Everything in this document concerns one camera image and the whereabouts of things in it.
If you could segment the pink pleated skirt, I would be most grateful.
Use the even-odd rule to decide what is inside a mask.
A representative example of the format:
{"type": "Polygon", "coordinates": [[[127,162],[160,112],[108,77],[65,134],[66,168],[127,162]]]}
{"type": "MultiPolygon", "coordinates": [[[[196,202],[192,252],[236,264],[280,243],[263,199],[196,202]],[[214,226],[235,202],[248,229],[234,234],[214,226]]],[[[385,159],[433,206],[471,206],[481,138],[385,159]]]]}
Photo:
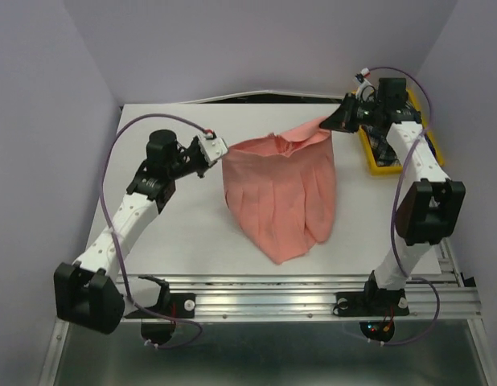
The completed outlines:
{"type": "Polygon", "coordinates": [[[332,233],[336,170],[323,120],[239,142],[222,160],[229,211],[276,265],[303,256],[332,233]]]}

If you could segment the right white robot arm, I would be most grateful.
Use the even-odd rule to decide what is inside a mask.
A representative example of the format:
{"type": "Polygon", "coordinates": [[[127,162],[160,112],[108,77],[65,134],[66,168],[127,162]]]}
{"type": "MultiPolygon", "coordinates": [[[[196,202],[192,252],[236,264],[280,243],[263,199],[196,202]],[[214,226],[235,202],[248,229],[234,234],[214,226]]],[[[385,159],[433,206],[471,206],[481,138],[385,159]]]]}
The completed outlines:
{"type": "Polygon", "coordinates": [[[355,75],[357,89],[321,123],[321,128],[354,133],[364,126],[384,135],[402,171],[392,203],[391,249],[360,292],[338,293],[338,314],[407,308],[405,285],[421,258],[454,232],[466,188],[440,166],[426,138],[421,113],[409,98],[404,78],[355,75]]]}

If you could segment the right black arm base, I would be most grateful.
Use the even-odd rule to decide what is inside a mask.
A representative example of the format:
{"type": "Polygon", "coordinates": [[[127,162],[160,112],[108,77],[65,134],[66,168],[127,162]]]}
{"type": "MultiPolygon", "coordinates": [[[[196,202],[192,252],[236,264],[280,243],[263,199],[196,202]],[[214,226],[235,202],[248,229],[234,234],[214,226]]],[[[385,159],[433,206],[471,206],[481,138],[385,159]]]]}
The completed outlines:
{"type": "Polygon", "coordinates": [[[379,289],[374,298],[364,292],[338,292],[333,314],[340,318],[360,318],[359,328],[365,338],[388,343],[395,334],[395,317],[408,316],[409,305],[403,289],[379,289]]]}

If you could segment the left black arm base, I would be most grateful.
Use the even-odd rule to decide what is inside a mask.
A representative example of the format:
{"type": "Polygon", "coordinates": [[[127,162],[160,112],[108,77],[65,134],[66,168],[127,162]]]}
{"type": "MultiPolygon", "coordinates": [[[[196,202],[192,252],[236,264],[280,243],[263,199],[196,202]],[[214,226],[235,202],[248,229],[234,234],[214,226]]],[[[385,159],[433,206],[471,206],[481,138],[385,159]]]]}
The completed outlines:
{"type": "Polygon", "coordinates": [[[124,319],[158,320],[158,322],[141,322],[140,334],[144,345],[155,350],[170,350],[186,347],[194,343],[203,334],[203,327],[194,320],[196,307],[195,293],[172,293],[170,283],[153,275],[140,275],[138,279],[149,281],[158,286],[158,297],[151,306],[143,306],[140,310],[131,306],[124,319]],[[196,328],[195,334],[186,340],[175,340],[183,333],[184,326],[196,328]]]}

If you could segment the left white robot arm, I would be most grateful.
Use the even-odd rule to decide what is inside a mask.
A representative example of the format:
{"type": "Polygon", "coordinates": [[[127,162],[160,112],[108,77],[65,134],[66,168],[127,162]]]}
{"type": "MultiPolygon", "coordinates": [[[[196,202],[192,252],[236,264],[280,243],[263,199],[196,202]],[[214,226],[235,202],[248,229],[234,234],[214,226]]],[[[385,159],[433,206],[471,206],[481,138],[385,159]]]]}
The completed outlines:
{"type": "Polygon", "coordinates": [[[171,130],[151,133],[146,158],[117,211],[105,217],[105,229],[73,263],[56,268],[58,317],[102,334],[112,333],[125,312],[125,300],[115,285],[124,259],[175,193],[176,180],[190,174],[203,177],[227,152],[225,141],[213,132],[193,137],[188,147],[181,146],[171,130]]]}

